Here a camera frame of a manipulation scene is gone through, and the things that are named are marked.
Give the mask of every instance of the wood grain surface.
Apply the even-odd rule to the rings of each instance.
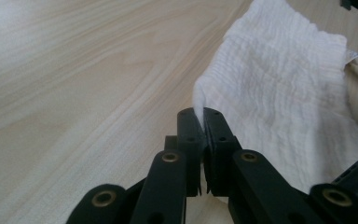
[[[358,10],[288,2],[358,51]],[[144,178],[250,3],[0,0],[0,223],[64,223],[88,190]],[[232,223],[210,195],[186,221]]]

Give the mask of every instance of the brass screw hole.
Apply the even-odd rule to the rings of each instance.
[[[335,205],[341,207],[352,206],[351,198],[337,189],[324,189],[322,191],[322,195],[325,197],[325,199],[327,199],[327,201]]]
[[[169,152],[169,153],[165,153],[162,156],[162,160],[166,162],[175,162],[179,160],[179,156],[176,153]]]
[[[250,152],[242,153],[241,158],[244,161],[251,161],[251,162],[257,161],[257,156],[255,154],[253,154],[253,153],[250,153]]]
[[[104,190],[96,193],[92,198],[92,205],[95,207],[106,207],[115,201],[117,195],[112,190]]]

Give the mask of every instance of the white cloth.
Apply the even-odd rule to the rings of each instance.
[[[346,38],[318,31],[284,0],[254,0],[194,87],[243,148],[261,152],[306,193],[358,160],[343,69]]]

